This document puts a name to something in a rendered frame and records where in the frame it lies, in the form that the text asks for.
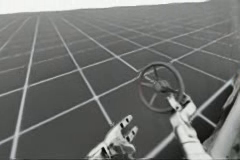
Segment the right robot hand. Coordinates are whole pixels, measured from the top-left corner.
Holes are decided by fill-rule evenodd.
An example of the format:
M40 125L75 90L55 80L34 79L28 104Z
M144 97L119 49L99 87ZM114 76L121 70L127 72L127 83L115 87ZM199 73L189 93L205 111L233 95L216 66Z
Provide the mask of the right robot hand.
M185 94L180 102L173 95L167 97L167 100L173 109L174 113L170 117L170 122L173 128L180 125L189 126L192 116L196 112L196 105L192 98Z

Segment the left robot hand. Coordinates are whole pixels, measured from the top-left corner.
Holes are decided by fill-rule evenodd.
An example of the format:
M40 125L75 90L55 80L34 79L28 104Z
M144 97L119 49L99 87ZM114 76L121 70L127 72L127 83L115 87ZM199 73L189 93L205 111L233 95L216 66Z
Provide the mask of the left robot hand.
M125 116L106 134L104 143L109 152L109 157L127 156L130 158L136 152L132 141L137 135L139 128L133 126L131 129L128 129L132 120L132 115Z

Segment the dark steering wheel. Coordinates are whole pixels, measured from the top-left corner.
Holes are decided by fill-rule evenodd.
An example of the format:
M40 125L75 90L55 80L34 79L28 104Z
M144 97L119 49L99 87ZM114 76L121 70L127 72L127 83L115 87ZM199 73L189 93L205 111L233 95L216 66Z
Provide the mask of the dark steering wheel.
M142 68L137 77L137 90L143 105L159 114L180 110L185 98L180 72L165 62L153 62Z

